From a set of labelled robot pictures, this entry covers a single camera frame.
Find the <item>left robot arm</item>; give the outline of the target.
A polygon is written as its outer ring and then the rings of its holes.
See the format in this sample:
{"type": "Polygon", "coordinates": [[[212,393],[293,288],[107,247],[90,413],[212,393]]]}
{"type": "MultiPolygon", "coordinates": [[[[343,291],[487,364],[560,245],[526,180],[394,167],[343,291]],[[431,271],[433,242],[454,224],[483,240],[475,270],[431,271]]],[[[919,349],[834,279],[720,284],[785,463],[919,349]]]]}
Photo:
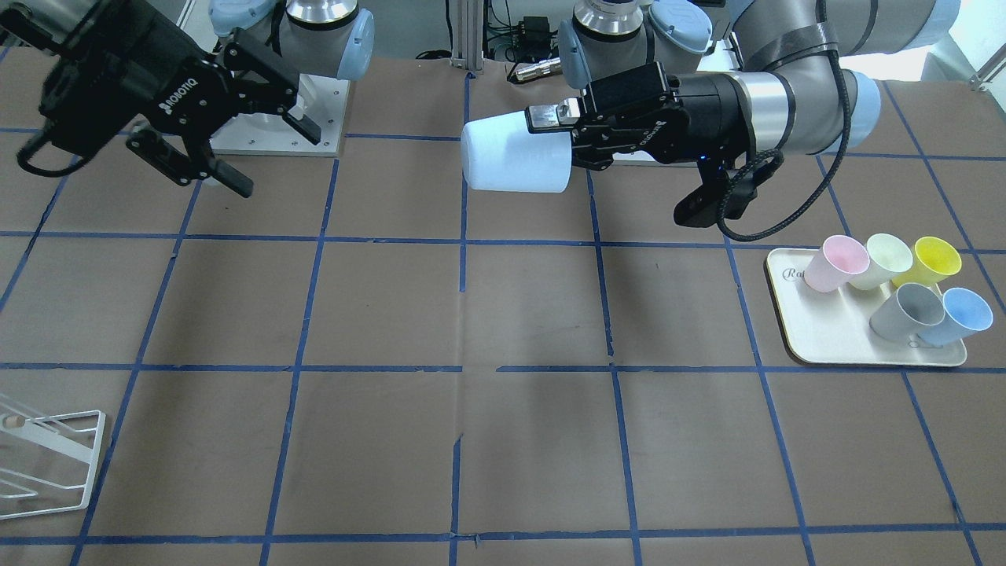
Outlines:
{"type": "Polygon", "coordinates": [[[579,1],[560,25],[560,62],[578,96],[532,106],[523,129],[603,171],[617,154],[658,164],[834,152],[862,143],[880,111],[873,79],[845,55],[930,46],[959,1],[715,1],[739,67],[700,72],[714,45],[705,2],[579,1]]]}

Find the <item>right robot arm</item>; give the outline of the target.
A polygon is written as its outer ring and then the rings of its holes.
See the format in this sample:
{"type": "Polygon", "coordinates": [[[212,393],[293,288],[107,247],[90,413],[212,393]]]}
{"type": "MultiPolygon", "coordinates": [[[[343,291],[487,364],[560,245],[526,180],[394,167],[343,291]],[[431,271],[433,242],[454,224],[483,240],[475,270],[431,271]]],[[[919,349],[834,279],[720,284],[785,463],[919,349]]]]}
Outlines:
{"type": "Polygon", "coordinates": [[[204,50],[147,1],[4,1],[2,29],[57,64],[41,90],[42,129],[16,154],[41,177],[72,175],[129,122],[129,150],[179,184],[212,178],[242,197],[254,182],[211,137],[240,115],[281,118],[322,140],[298,109],[302,75],[361,79],[375,22],[356,1],[212,1],[204,50]]]}

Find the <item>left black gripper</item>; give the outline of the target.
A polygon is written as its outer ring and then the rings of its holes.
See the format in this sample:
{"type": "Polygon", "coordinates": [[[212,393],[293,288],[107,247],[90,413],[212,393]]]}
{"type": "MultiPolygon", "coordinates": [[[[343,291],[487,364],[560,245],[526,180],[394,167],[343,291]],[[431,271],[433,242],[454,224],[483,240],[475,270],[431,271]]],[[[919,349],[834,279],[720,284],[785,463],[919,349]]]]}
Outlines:
{"type": "Polygon", "coordinates": [[[593,80],[579,99],[528,106],[525,121],[529,133],[574,131],[572,164],[589,171],[636,151],[658,164],[717,164],[752,151],[743,107],[730,75],[670,75],[649,62],[593,80]]]}

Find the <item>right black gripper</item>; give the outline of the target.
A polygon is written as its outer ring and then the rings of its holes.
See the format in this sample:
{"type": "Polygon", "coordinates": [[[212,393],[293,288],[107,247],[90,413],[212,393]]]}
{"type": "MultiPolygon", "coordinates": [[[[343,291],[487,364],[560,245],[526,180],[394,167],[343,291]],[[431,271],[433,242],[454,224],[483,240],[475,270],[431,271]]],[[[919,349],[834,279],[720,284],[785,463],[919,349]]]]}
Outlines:
{"type": "Polygon", "coordinates": [[[322,130],[295,117],[299,73],[249,35],[229,35],[215,58],[145,1],[18,1],[16,36],[58,62],[44,80],[43,129],[16,154],[31,163],[46,144],[87,165],[138,116],[126,145],[179,186],[213,178],[249,198],[254,182],[213,153],[209,139],[240,114],[279,116],[312,145],[322,130]]]}

